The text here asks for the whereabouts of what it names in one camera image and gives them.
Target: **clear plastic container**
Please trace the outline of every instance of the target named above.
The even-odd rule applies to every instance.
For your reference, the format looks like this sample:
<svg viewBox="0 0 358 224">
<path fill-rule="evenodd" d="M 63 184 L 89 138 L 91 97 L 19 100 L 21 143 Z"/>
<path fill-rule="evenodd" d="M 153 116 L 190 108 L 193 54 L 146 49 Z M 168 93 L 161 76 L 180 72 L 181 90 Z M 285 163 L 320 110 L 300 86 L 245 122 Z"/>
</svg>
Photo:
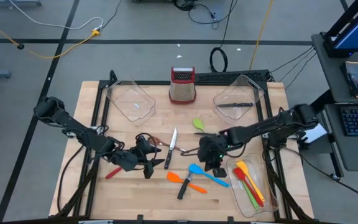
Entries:
<svg viewBox="0 0 358 224">
<path fill-rule="evenodd" d="M 134 125 L 140 126 L 155 114 L 155 100 L 134 80 L 119 80 L 111 85 L 106 96 Z"/>
<path fill-rule="evenodd" d="M 213 99 L 213 111 L 227 124 L 233 125 L 264 96 L 264 91 L 245 75 L 237 79 Z M 227 106 L 252 103 L 252 106 Z"/>
<path fill-rule="evenodd" d="M 264 206 L 259 206 L 258 210 L 256 210 L 252 205 L 244 185 L 233 173 L 233 170 L 237 167 L 236 162 L 238 161 L 245 162 L 248 167 L 250 177 L 260 190 L 260 193 L 264 196 Z M 266 171 L 261 166 L 262 161 L 262 158 L 258 154 L 251 153 L 241 159 L 230 159 L 226 164 L 227 174 L 229 176 L 238 207 L 240 208 L 241 213 L 248 218 L 262 212 L 274 212 L 278 209 L 277 199 L 274 197 L 272 189 L 270 188 Z"/>
</svg>

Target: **wooden table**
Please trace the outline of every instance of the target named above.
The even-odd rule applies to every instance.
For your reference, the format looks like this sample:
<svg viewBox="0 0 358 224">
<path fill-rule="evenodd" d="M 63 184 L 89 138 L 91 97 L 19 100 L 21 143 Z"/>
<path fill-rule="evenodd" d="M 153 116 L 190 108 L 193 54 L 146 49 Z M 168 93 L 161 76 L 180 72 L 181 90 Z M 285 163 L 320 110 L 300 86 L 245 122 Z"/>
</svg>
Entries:
<svg viewBox="0 0 358 224">
<path fill-rule="evenodd" d="M 224 86 L 197 86 L 196 102 L 190 105 L 171 104 L 167 95 L 169 86 L 141 87 L 156 100 L 156 113 L 142 126 L 133 126 L 113 104 L 109 107 L 107 125 L 110 130 L 106 135 L 114 136 L 116 139 L 124 141 L 126 148 L 135 144 L 135 136 L 141 132 L 150 133 L 169 143 L 174 127 L 177 127 L 178 130 L 177 146 L 185 149 L 198 147 L 200 137 L 193 135 L 197 130 L 191 122 L 194 117 L 199 117 L 203 120 L 205 130 L 209 133 L 216 133 L 228 127 L 212 111 L 213 97 L 220 93 L 225 88 Z M 82 83 L 74 118 L 85 125 L 91 123 L 97 88 L 98 82 Z M 268 93 L 274 115 L 278 113 L 279 107 L 283 107 L 285 110 L 288 109 L 282 83 L 268 83 Z M 264 117 L 266 118 L 265 103 L 263 99 L 261 100 Z M 104 105 L 104 94 L 101 105 Z M 101 114 L 102 112 L 100 111 L 98 122 L 101 120 Z M 257 110 L 256 107 L 253 107 L 241 118 L 238 125 L 247 126 L 257 121 Z M 297 150 L 295 142 L 288 141 L 287 145 L 289 148 Z M 80 144 L 76 139 L 68 140 L 60 172 L 79 146 Z M 158 153 L 157 158 L 164 159 L 167 156 L 168 148 L 163 146 L 160 148 L 163 151 Z M 253 138 L 248 143 L 244 155 L 249 153 L 261 155 L 261 138 Z M 62 205 L 67 202 L 78 186 L 83 155 L 84 151 L 71 162 L 66 171 L 62 188 Z M 288 191 L 305 213 L 313 217 L 301 159 L 295 153 L 285 150 L 281 151 L 281 157 Z M 182 157 L 178 151 L 175 151 L 169 170 L 185 178 L 188 166 L 191 163 L 204 167 L 204 164 L 200 163 L 196 156 Z M 235 221 L 274 221 L 272 213 L 262 213 L 252 218 L 246 218 L 237 207 L 232 189 L 222 187 L 204 176 L 193 175 L 191 183 L 205 188 L 208 194 L 201 194 L 188 189 L 184 199 L 177 200 L 181 184 L 171 183 L 166 180 L 167 171 L 163 169 L 163 164 L 155 167 L 154 174 L 149 180 L 144 179 L 142 171 L 121 171 L 112 179 L 104 179 L 116 167 L 106 161 L 100 162 L 91 212 L 91 218 L 93 219 L 135 220 L 138 214 L 143 214 L 145 220 L 225 221 L 228 216 L 232 216 Z M 81 213 L 85 210 L 84 204 L 87 194 L 88 191 L 85 190 Z M 278 197 L 278 202 L 279 204 L 282 203 L 281 197 Z M 57 188 L 50 209 L 51 215 L 57 213 L 56 203 Z M 281 217 L 284 217 L 282 209 L 280 209 L 280 214 Z"/>
</svg>

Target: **orange spatula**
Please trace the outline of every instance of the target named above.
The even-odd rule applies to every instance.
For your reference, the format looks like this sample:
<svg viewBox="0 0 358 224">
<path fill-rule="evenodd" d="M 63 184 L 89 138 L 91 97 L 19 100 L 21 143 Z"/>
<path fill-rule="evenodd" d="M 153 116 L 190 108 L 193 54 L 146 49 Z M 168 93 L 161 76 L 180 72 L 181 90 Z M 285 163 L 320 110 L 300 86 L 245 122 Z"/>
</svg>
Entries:
<svg viewBox="0 0 358 224">
<path fill-rule="evenodd" d="M 169 180 L 170 182 L 176 182 L 176 183 L 183 183 L 184 182 L 184 180 L 182 180 L 178 176 L 178 174 L 175 174 L 173 172 L 168 172 L 167 173 L 167 180 Z M 203 194 L 208 193 L 205 189 L 203 189 L 201 187 L 198 187 L 197 185 L 189 183 L 188 186 L 191 187 L 192 189 L 195 189 L 196 191 L 198 191 L 200 193 L 203 193 Z"/>
</svg>

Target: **yellow cable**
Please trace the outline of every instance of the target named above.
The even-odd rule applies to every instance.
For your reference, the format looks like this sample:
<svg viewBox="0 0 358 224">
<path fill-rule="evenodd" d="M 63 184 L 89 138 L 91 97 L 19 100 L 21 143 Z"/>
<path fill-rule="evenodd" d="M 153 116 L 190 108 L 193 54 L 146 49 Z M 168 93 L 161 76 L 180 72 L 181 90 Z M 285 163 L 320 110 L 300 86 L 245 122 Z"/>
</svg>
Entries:
<svg viewBox="0 0 358 224">
<path fill-rule="evenodd" d="M 17 43 L 16 41 L 14 41 L 12 38 L 10 38 L 8 35 L 6 35 L 2 30 L 0 30 L 0 34 L 1 34 L 2 36 L 4 36 L 6 39 L 8 39 L 9 41 L 11 41 L 12 44 L 14 44 L 14 45 L 16 45 L 16 46 L 19 46 L 19 45 L 20 45 L 19 43 Z M 60 55 L 56 55 L 56 56 L 49 56 L 49 57 L 48 57 L 48 56 L 39 55 L 39 54 L 33 52 L 32 50 L 25 50 L 25 51 L 27 51 L 28 53 L 30 53 L 30 54 L 32 54 L 32 55 L 35 55 L 35 56 L 37 56 L 37 57 L 44 58 L 44 59 L 59 58 L 59 57 L 65 55 L 65 54 L 67 54 L 67 53 L 68 53 L 69 51 L 71 51 L 73 48 L 75 48 L 75 47 L 77 47 L 77 46 L 79 46 L 79 45 L 81 45 L 81 44 L 84 44 L 85 42 L 87 42 L 88 40 L 90 40 L 90 38 L 92 38 L 92 37 L 94 37 L 94 36 L 96 36 L 96 35 L 99 35 L 99 34 L 100 34 L 99 31 L 97 31 L 97 30 L 92 30 L 92 34 L 91 34 L 88 38 L 86 38 L 85 40 L 81 41 L 81 42 L 78 43 L 78 44 L 73 45 L 72 47 L 70 47 L 69 49 L 67 49 L 65 52 L 61 53 Z"/>
<path fill-rule="evenodd" d="M 266 24 L 267 18 L 268 18 L 268 16 L 269 16 L 270 10 L 272 9 L 273 1 L 274 1 L 274 0 L 270 0 L 270 3 L 268 4 L 268 9 L 267 9 L 267 12 L 266 12 L 266 15 L 265 15 L 265 19 L 264 19 L 264 21 L 263 21 L 263 23 L 262 23 L 262 27 L 260 27 L 258 40 L 256 41 L 254 53 L 252 54 L 251 63 L 250 63 L 250 65 L 249 65 L 249 70 L 251 70 L 251 68 L 252 68 L 252 64 L 253 64 L 253 62 L 254 62 L 255 55 L 256 55 L 256 50 L 258 49 L 259 41 L 260 41 L 260 39 L 262 38 L 262 34 L 263 34 L 263 32 L 264 32 L 264 28 L 265 28 L 265 24 Z"/>
</svg>

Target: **computer monitor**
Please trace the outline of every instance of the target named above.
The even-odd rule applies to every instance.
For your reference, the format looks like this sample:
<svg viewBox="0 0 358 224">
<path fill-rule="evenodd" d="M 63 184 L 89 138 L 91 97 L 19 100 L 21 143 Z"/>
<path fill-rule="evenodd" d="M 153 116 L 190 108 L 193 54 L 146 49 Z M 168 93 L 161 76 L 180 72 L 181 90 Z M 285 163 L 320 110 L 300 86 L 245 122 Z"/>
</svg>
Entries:
<svg viewBox="0 0 358 224">
<path fill-rule="evenodd" d="M 358 0 L 325 33 L 324 39 L 330 57 L 349 57 L 358 52 Z"/>
</svg>

